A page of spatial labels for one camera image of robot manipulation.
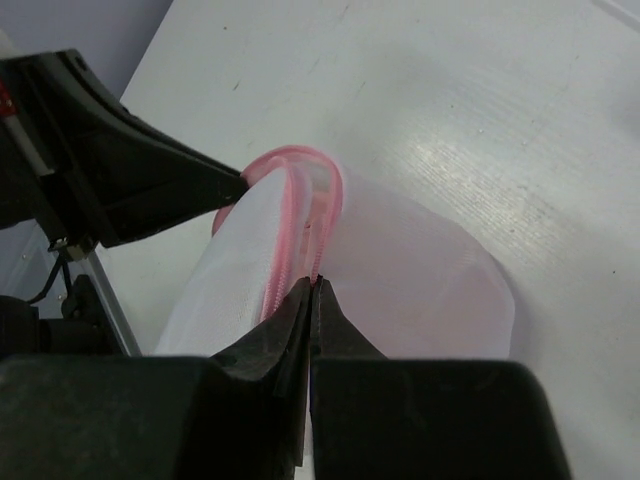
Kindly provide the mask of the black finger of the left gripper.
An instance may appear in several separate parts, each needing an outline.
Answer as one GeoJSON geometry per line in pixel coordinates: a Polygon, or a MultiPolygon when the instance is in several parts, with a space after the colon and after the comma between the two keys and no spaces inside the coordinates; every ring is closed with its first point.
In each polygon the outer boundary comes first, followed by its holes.
{"type": "Polygon", "coordinates": [[[246,193],[248,183],[238,170],[131,114],[78,51],[59,58],[69,79],[65,135],[87,182],[80,204],[102,245],[153,236],[246,193]]]}

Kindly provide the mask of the white mesh laundry bag pink zipper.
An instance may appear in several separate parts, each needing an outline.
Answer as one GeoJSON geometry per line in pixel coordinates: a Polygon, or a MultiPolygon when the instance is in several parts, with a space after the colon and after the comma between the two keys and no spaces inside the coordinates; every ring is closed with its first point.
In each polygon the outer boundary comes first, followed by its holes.
{"type": "Polygon", "coordinates": [[[310,310],[319,280],[387,358],[506,359],[513,296],[491,255],[456,223],[308,147],[268,152],[242,178],[248,192],[216,214],[156,351],[213,356],[308,279],[303,462],[313,462],[310,310]]]}

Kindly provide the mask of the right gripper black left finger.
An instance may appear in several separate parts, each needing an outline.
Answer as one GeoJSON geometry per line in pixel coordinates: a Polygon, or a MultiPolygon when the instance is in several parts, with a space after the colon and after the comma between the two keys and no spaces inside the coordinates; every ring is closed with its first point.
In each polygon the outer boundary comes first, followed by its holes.
{"type": "Polygon", "coordinates": [[[291,479],[304,458],[311,283],[210,357],[39,354],[1,300],[5,479],[291,479]]]}

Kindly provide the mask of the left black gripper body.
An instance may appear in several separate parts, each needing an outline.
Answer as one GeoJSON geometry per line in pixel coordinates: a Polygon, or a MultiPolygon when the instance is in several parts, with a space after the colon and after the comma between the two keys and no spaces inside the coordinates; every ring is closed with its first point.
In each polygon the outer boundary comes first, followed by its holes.
{"type": "Polygon", "coordinates": [[[95,77],[76,49],[1,61],[1,228],[34,220],[51,250],[93,250],[98,235],[72,188],[79,169],[64,138],[71,108],[52,86],[52,71],[76,86],[84,74],[95,77]]]}

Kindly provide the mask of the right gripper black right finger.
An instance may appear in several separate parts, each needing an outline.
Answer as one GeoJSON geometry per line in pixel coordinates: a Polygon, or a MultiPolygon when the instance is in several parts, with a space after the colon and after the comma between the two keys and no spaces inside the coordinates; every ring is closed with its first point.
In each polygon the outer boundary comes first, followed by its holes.
{"type": "Polygon", "coordinates": [[[525,366],[385,357],[319,280],[310,310],[319,479],[568,479],[550,406],[525,366]]]}

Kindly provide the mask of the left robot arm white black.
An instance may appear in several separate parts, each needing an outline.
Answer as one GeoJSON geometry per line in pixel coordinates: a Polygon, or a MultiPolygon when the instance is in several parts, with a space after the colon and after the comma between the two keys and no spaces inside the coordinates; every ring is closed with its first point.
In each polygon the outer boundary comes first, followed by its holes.
{"type": "Polygon", "coordinates": [[[2,355],[138,355],[96,247],[156,235],[247,188],[131,114],[77,50],[4,59],[1,225],[36,222],[55,260],[37,294],[2,297],[2,355]]]}

